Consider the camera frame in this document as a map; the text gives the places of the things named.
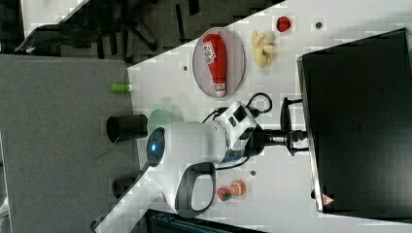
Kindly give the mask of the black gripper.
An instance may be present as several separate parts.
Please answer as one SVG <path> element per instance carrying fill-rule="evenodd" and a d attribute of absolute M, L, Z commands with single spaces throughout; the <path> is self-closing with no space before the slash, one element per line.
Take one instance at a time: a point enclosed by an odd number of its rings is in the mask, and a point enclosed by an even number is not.
<path fill-rule="evenodd" d="M 302 130 L 293 130 L 287 133 L 279 129 L 262 129 L 259 125 L 252 130 L 247 129 L 241 139 L 246 140 L 247 144 L 244 149 L 244 157 L 257 156 L 263 152 L 266 147 L 286 146 L 288 140 L 290 142 L 303 141 L 307 138 L 307 132 Z M 291 156 L 295 156 L 298 152 L 306 152 L 307 148 L 295 148 L 287 146 Z"/>

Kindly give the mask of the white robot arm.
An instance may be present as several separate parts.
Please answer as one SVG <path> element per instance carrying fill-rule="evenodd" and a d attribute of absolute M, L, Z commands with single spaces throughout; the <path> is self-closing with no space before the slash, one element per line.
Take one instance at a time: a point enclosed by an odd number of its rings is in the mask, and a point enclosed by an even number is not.
<path fill-rule="evenodd" d="M 307 138 L 302 130 L 265 130 L 251 120 L 181 121 L 162 125 L 150 135 L 148 169 L 94 227 L 94 233 L 131 233 L 153 203 L 161 198 L 171 210 L 192 218 L 208 210 L 216 194 L 216 166 L 260 154 Z"/>

